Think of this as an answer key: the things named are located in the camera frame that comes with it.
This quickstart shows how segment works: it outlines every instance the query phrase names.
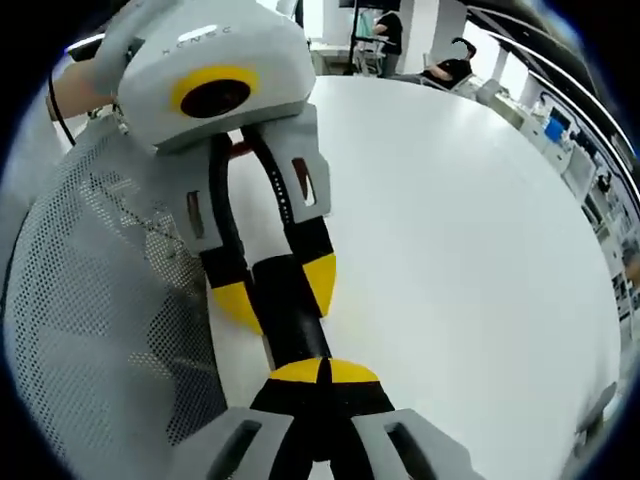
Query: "white wall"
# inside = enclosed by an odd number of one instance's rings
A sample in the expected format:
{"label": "white wall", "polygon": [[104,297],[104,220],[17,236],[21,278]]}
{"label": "white wall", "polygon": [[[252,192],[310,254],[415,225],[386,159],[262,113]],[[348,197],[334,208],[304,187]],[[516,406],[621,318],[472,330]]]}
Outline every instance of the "white wall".
{"label": "white wall", "polygon": [[415,0],[409,41],[405,47],[405,73],[424,70],[422,55],[431,51],[437,18],[438,0]]}
{"label": "white wall", "polygon": [[321,41],[324,32],[325,0],[300,0],[304,2],[304,33],[307,38]]}
{"label": "white wall", "polygon": [[331,45],[348,45],[353,25],[353,9],[338,8],[338,0],[324,0],[322,41]]}
{"label": "white wall", "polygon": [[413,9],[416,1],[420,0],[402,0],[400,3],[400,12],[398,16],[402,22],[402,55],[398,60],[397,73],[404,72],[404,66],[407,58],[407,48],[409,46],[409,37],[413,26]]}
{"label": "white wall", "polygon": [[520,95],[520,103],[529,108],[533,107],[542,91],[544,91],[542,85],[540,85],[534,77],[529,75],[524,84],[522,95]]}
{"label": "white wall", "polygon": [[504,67],[507,64],[507,58],[509,57],[509,52],[504,49],[500,49],[498,53],[498,58],[496,59],[496,66],[493,67],[493,73],[491,74],[491,78],[495,81],[500,82],[502,78],[502,74],[504,73]]}
{"label": "white wall", "polygon": [[439,0],[438,14],[431,51],[431,61],[439,63],[449,58],[466,56],[467,49],[461,43],[451,44],[455,37],[462,37],[467,22],[467,7],[457,0]]}
{"label": "white wall", "polygon": [[495,38],[471,22],[467,22],[465,25],[464,38],[478,49],[475,57],[471,59],[471,69],[474,75],[482,80],[489,80],[493,76],[500,55],[500,44]]}
{"label": "white wall", "polygon": [[500,85],[509,90],[511,97],[517,100],[524,92],[524,88],[530,76],[529,69],[513,53],[509,53],[505,58],[506,61],[498,80]]}

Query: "white table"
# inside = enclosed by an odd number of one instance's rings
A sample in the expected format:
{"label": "white table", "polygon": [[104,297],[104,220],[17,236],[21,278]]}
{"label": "white table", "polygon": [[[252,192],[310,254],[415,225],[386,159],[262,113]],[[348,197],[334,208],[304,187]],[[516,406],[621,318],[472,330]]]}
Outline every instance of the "white table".
{"label": "white table", "polygon": [[[487,480],[556,478],[620,362],[607,265],[571,192],[466,99],[321,77],[310,101],[332,175],[334,356],[373,369]],[[249,261],[287,252],[255,158],[232,162],[230,189]],[[268,375],[262,340],[215,306],[211,324],[229,404],[246,406]]]}

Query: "robotic arm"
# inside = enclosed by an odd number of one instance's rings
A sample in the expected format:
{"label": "robotic arm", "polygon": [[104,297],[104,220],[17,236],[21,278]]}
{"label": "robotic arm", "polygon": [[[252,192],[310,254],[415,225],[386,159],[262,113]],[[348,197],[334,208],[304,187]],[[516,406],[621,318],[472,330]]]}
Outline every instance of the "robotic arm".
{"label": "robotic arm", "polygon": [[[149,151],[152,194],[202,259],[216,301],[265,337],[275,366],[251,408],[176,448],[169,478],[298,480],[329,460],[337,479],[479,479],[464,447],[396,411],[373,372],[331,355],[320,323],[336,272],[323,219],[329,168],[307,103],[304,32],[255,0],[133,0],[96,61],[96,86],[117,94],[127,134]],[[267,172],[292,250],[253,269],[228,199],[237,129]]]}

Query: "gray mesh fabric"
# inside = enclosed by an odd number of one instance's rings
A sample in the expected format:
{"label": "gray mesh fabric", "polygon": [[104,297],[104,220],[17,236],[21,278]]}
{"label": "gray mesh fabric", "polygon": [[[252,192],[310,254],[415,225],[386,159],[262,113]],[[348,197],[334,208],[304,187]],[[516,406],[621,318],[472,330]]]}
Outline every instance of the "gray mesh fabric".
{"label": "gray mesh fabric", "polygon": [[113,118],[91,122],[16,246],[10,367],[78,478],[162,478],[173,446],[226,408],[202,267],[147,195],[150,162]]}

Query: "black cable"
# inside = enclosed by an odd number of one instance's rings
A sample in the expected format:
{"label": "black cable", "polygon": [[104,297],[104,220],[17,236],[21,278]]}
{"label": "black cable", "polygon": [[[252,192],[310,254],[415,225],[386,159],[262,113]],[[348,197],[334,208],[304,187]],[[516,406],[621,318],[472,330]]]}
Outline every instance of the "black cable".
{"label": "black cable", "polygon": [[351,40],[349,41],[349,60],[347,60],[347,70],[344,75],[353,75],[355,68],[353,65],[353,50],[356,47],[356,33],[358,31],[358,21],[360,20],[360,0],[355,0],[353,4],[353,24],[351,25]]}
{"label": "black cable", "polygon": [[56,114],[56,120],[58,120],[58,122],[60,123],[60,126],[62,127],[62,130],[64,130],[65,135],[69,139],[69,143],[71,143],[72,146],[75,146],[76,139],[73,138],[73,135],[71,135],[71,131],[69,130],[69,127],[67,127],[67,124],[65,123],[64,118],[62,118],[62,114],[60,113],[60,108],[58,107],[58,102],[56,101],[56,94],[53,89],[53,73],[49,74],[49,98],[51,99],[51,106],[53,107],[53,111]]}
{"label": "black cable", "polygon": [[300,25],[300,28],[304,30],[304,2],[302,0],[298,0],[296,3],[296,8],[293,10],[293,17],[296,23]]}

